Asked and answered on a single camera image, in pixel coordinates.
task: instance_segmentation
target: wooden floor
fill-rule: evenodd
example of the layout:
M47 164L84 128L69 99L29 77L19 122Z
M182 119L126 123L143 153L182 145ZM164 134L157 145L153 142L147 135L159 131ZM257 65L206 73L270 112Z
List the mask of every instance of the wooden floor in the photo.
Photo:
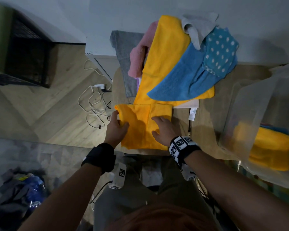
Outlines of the wooden floor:
M87 114L78 105L79 96L90 85L110 82L93 70L84 70L85 46L58 45L51 54L49 71L54 71L49 89L35 86L0 86L0 138L59 145L93 147L103 142L106 127L95 129L85 120ZM86 68L96 68L91 61ZM90 89L80 103L90 110ZM99 100L99 94L90 99ZM106 103L111 93L104 94ZM105 125L107 116L100 116ZM96 116L88 116L93 126L103 125Z

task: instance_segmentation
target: pile of clothes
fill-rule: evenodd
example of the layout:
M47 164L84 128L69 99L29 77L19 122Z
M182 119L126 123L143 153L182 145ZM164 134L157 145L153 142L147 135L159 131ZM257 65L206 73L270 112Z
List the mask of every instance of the pile of clothes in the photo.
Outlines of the pile of clothes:
M124 56L128 47L123 49L121 44L120 49L118 42L122 42L122 35L132 33L112 32L111 42L123 76L127 72L130 77L124 78L125 86L130 79L137 83L134 104L115 106L120 123L130 123L122 146L167 150L151 134L152 130L158 131L151 117L171 120L173 107L185 103L190 104L185 107L194 107L199 99L213 97L214 85L234 69L239 43L227 28L217 26L217 17L212 12L181 19L161 16L144 35L134 33L134 39L141 39L128 58Z

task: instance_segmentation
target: blue polka dot cloth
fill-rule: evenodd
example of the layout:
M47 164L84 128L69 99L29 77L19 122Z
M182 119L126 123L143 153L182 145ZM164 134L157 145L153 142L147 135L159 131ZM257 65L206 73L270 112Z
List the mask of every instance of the blue polka dot cloth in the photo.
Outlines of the blue polka dot cloth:
M206 54L202 63L205 70L224 78L234 61L239 43L228 29L215 27L206 37Z

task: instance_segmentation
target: leg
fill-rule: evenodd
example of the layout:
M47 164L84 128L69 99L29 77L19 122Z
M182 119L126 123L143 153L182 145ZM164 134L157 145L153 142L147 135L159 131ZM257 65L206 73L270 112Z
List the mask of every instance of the leg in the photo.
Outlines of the leg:
M186 181L183 178L174 159L164 157L161 168L163 182L158 190L159 199L201 213L213 220L212 213L202 198L195 181Z
M134 167L137 162L126 164L126 178L122 189L106 187L94 206L94 230L104 230L110 223L146 205L156 195L139 180Z

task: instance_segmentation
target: plastic storage bin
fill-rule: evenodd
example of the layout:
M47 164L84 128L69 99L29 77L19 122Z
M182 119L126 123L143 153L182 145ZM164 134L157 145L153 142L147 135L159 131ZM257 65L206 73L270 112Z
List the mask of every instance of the plastic storage bin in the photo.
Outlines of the plastic storage bin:
M257 81L238 90L233 89L231 107L219 145L235 154L241 165L261 179L289 187L289 171L277 171L248 161L260 123L268 123L289 130L289 68L276 71L272 77ZM239 122L244 123L244 140L235 142L233 133Z

